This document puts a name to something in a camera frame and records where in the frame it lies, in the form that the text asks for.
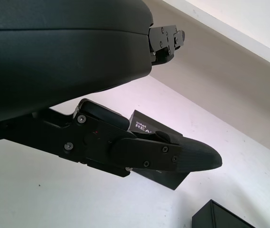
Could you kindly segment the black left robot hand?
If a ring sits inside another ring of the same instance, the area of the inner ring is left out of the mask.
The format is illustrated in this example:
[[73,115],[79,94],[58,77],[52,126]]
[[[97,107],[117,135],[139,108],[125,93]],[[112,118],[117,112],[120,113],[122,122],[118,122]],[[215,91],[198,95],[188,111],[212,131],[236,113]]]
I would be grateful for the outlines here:
[[[207,144],[157,131],[84,96],[147,76],[183,46],[185,33],[153,26],[141,0],[0,0],[0,140],[117,176],[131,169],[216,169]],[[69,115],[53,106],[81,97]]]

